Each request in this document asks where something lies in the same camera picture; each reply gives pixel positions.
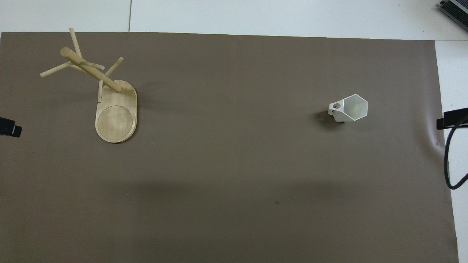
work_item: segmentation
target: white tile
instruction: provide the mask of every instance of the white tile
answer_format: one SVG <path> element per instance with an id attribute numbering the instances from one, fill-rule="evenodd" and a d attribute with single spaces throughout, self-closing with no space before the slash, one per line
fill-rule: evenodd
<path id="1" fill-rule="evenodd" d="M 468 108 L 468 41 L 436 41 L 442 110 Z M 445 138 L 449 130 L 444 130 Z M 449 152 L 450 178 L 468 173 L 468 129 L 457 129 Z M 468 183 L 452 191 L 460 263 L 468 263 Z"/>
<path id="2" fill-rule="evenodd" d="M 437 0 L 133 0 L 131 31 L 468 40 Z"/>
<path id="3" fill-rule="evenodd" d="M 130 0 L 1 0 L 0 32 L 128 31 Z"/>

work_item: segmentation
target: wooden base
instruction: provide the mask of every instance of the wooden base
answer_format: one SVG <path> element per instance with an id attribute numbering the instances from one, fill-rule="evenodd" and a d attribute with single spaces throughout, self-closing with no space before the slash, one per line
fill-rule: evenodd
<path id="1" fill-rule="evenodd" d="M 130 138 L 137 127 L 137 92 L 128 82 L 115 80 L 122 90 L 117 93 L 108 86 L 102 88 L 97 104 L 96 131 L 105 141 L 119 143 Z"/>

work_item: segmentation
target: black cable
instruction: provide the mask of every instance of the black cable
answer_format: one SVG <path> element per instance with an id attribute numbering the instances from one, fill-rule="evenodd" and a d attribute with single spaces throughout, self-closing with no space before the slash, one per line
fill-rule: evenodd
<path id="1" fill-rule="evenodd" d="M 450 141 L 452 140 L 452 135 L 453 133 L 455 132 L 455 130 L 460 126 L 462 125 L 463 123 L 466 123 L 466 121 L 468 120 L 468 115 L 466 115 L 465 117 L 461 118 L 453 127 L 452 129 L 450 130 L 449 134 L 448 134 L 448 137 L 447 137 L 447 143 L 445 144 L 445 154 L 444 154 L 444 173 L 445 173 L 445 182 L 447 183 L 447 186 L 452 189 L 452 190 L 455 190 L 457 188 L 459 188 L 462 184 L 464 184 L 466 182 L 466 180 L 468 180 L 468 174 L 466 174 L 456 185 L 451 185 L 450 184 L 450 177 L 448 175 L 448 149 L 450 147 Z"/>

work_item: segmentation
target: black clamp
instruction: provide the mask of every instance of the black clamp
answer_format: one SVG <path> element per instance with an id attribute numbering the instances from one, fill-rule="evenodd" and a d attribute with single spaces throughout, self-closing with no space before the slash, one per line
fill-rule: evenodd
<path id="1" fill-rule="evenodd" d="M 468 115 L 468 108 L 444 112 L 444 117 L 442 119 L 437 119 L 437 130 L 452 128 L 466 115 Z M 462 123 L 458 128 L 468 128 L 468 121 Z"/>
<path id="2" fill-rule="evenodd" d="M 15 125 L 15 121 L 0 117 L 0 135 L 19 138 L 23 128 Z"/>

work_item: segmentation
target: hexagonal cup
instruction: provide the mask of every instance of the hexagonal cup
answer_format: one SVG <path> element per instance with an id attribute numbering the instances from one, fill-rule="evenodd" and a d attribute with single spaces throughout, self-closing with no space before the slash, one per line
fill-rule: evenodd
<path id="1" fill-rule="evenodd" d="M 358 94 L 330 103 L 328 114 L 337 122 L 353 122 L 367 116 L 367 101 Z"/>

